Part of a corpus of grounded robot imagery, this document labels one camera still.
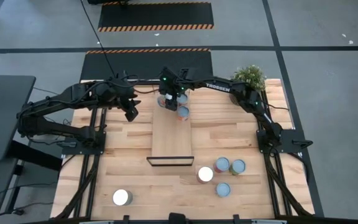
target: green plant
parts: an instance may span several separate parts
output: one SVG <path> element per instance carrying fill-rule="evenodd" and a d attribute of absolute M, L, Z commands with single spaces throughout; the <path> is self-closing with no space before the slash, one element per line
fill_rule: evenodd
<path fill-rule="evenodd" d="M 265 90 L 265 78 L 262 70 L 255 65 L 250 65 L 247 68 L 238 68 L 232 77 L 233 80 L 249 83 L 257 91 Z"/>

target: tin can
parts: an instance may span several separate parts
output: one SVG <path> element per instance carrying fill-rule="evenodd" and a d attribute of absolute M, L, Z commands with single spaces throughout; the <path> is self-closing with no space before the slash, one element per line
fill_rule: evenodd
<path fill-rule="evenodd" d="M 129 205 L 133 198 L 130 191 L 119 189 L 112 195 L 112 202 L 118 206 Z"/>
<path fill-rule="evenodd" d="M 197 180 L 201 184 L 208 183 L 209 181 L 212 180 L 213 177 L 214 177 L 214 172 L 209 167 L 202 167 L 197 172 Z"/>
<path fill-rule="evenodd" d="M 239 175 L 244 171 L 246 171 L 246 163 L 241 159 L 235 160 L 230 166 L 230 173 L 232 175 Z"/>
<path fill-rule="evenodd" d="M 177 98 L 178 106 L 186 106 L 188 97 L 186 94 L 182 94 Z"/>
<path fill-rule="evenodd" d="M 224 171 L 229 170 L 230 168 L 230 162 L 229 159 L 226 159 L 225 157 L 218 158 L 214 163 L 214 170 L 217 173 L 222 173 Z"/>
<path fill-rule="evenodd" d="M 157 103 L 158 105 L 160 105 L 161 107 L 165 108 L 165 96 L 164 95 L 160 95 L 157 98 Z"/>
<path fill-rule="evenodd" d="M 216 194 L 219 197 L 227 197 L 230 195 L 231 188 L 227 183 L 219 183 L 215 188 Z"/>
<path fill-rule="evenodd" d="M 180 121 L 186 121 L 189 118 L 190 110 L 186 106 L 180 106 L 178 108 L 178 119 Z"/>

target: hazard tape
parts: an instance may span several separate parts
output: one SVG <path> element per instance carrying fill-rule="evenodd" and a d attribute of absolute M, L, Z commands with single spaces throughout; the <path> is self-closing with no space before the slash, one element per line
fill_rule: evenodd
<path fill-rule="evenodd" d="M 188 24 L 188 25 L 152 25 L 152 26 L 118 26 L 100 27 L 99 32 L 123 32 L 123 31 L 149 31 L 149 30 L 193 30 L 213 29 L 212 24 Z"/>
<path fill-rule="evenodd" d="M 85 54 L 123 54 L 147 52 L 206 52 L 210 49 L 134 49 L 134 50 L 89 50 Z"/>
<path fill-rule="evenodd" d="M 139 3 L 128 3 L 128 5 L 145 5 L 145 4 L 211 4 L 210 2 L 139 2 Z M 107 2 L 103 3 L 104 6 L 118 5 L 119 2 Z"/>

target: black rubber mat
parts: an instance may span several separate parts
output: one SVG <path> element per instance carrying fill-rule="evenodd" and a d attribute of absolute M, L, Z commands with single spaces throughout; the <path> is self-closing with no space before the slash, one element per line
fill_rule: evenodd
<path fill-rule="evenodd" d="M 137 49 L 106 50 L 114 72 L 138 75 L 141 79 L 156 79 L 164 66 L 174 72 L 181 68 L 195 68 L 198 77 L 213 75 L 209 49 Z M 102 50 L 85 55 L 82 80 L 104 80 L 112 76 Z"/>
<path fill-rule="evenodd" d="M 102 7 L 98 30 L 185 30 L 213 26 L 212 7 L 208 2 L 130 3 L 125 8 L 118 2 L 110 2 Z"/>

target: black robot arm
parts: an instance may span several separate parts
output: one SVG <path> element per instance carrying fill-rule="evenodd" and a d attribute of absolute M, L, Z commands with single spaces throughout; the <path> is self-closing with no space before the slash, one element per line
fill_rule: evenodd
<path fill-rule="evenodd" d="M 281 145 L 280 135 L 282 127 L 274 123 L 266 113 L 265 103 L 257 91 L 247 83 L 235 82 L 225 78 L 211 77 L 204 80 L 195 80 L 194 70 L 183 68 L 177 75 L 168 68 L 164 68 L 160 76 L 159 92 L 165 95 L 165 107 L 169 110 L 177 110 L 177 97 L 187 89 L 211 88 L 218 91 L 230 93 L 243 110 L 252 113 L 266 130 L 267 142 L 272 147 Z"/>
<path fill-rule="evenodd" d="M 62 94 L 24 105 L 17 114 L 18 132 L 24 137 L 34 135 L 54 134 L 58 136 L 73 137 L 79 142 L 92 146 L 97 143 L 94 128 L 84 126 L 76 128 L 64 124 L 47 121 L 44 116 L 67 108 L 120 108 L 126 112 L 128 121 L 133 121 L 138 115 L 134 101 L 137 97 L 133 87 L 126 81 L 112 79 L 100 82 L 87 82 L 74 84 L 63 91 Z"/>

